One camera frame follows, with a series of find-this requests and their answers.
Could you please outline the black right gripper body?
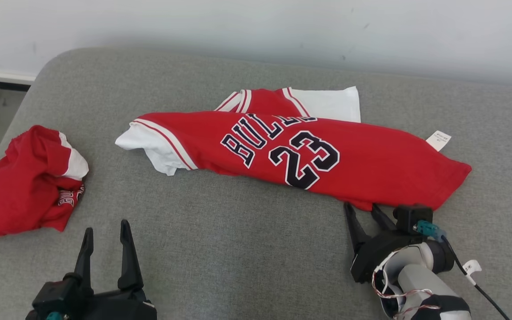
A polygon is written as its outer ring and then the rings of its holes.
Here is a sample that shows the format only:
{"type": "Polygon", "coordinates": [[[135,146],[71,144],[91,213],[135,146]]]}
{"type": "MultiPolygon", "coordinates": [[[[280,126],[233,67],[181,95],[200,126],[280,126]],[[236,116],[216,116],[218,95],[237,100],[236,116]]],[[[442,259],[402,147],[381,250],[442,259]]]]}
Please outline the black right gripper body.
{"type": "Polygon", "coordinates": [[[350,273],[355,282],[363,284],[372,280],[372,272],[394,250],[420,244],[422,236],[413,236],[399,230],[382,231],[363,244],[354,257],[350,273]]]}

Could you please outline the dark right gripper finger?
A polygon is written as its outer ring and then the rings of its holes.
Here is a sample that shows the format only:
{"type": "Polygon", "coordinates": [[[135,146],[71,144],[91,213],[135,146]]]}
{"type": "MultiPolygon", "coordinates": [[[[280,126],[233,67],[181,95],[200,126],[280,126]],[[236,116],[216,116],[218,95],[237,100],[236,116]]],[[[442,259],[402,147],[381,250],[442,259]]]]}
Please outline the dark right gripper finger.
{"type": "Polygon", "coordinates": [[[363,230],[357,219],[357,213],[349,202],[344,203],[344,213],[347,218],[350,243],[352,245],[354,256],[357,256],[362,246],[370,241],[371,237],[363,230]]]}
{"type": "Polygon", "coordinates": [[[388,217],[386,213],[384,213],[382,209],[380,209],[380,207],[375,203],[372,205],[371,217],[375,220],[381,231],[385,232],[397,230],[394,221],[392,221],[392,219],[390,219],[390,217],[388,217]]]}

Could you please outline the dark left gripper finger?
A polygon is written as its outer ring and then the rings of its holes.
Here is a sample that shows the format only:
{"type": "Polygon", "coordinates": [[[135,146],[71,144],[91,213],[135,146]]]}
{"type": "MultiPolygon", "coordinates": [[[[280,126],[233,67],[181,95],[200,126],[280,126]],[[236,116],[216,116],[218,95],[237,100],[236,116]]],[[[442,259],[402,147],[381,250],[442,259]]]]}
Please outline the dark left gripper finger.
{"type": "Polygon", "coordinates": [[[130,223],[120,222],[120,243],[122,244],[122,269],[117,281],[120,290],[138,290],[144,287],[136,245],[132,236],[130,223]]]}
{"type": "Polygon", "coordinates": [[[94,250],[93,229],[85,229],[74,272],[80,278],[81,286],[91,286],[91,256],[94,250]]]}

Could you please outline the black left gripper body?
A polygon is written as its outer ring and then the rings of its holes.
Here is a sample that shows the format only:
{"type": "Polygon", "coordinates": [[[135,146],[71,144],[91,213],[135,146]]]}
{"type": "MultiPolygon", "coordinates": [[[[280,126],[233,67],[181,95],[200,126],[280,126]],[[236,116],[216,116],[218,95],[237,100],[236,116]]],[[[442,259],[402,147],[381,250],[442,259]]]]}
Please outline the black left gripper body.
{"type": "Polygon", "coordinates": [[[143,289],[112,290],[94,295],[85,310],[86,320],[156,320],[158,312],[143,289]]]}

